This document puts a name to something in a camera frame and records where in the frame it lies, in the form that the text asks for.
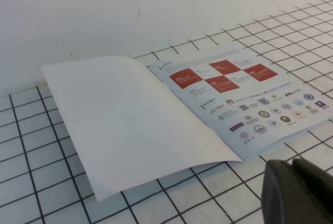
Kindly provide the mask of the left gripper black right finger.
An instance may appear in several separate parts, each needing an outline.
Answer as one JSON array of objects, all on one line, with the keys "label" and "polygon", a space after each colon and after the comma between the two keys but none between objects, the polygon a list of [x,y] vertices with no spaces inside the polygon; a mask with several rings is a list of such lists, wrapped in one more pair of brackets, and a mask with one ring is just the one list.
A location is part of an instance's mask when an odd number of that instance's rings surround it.
[{"label": "left gripper black right finger", "polygon": [[292,168],[317,211],[328,223],[332,223],[332,175],[306,159],[294,159]]}]

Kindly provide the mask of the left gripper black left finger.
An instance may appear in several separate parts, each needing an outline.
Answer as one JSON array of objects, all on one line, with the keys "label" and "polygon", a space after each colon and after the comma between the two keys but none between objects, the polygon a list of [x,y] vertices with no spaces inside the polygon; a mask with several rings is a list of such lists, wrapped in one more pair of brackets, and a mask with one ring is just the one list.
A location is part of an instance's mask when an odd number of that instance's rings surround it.
[{"label": "left gripper black left finger", "polygon": [[284,161],[266,163],[261,196],[265,223],[305,223],[306,195],[300,178]]}]

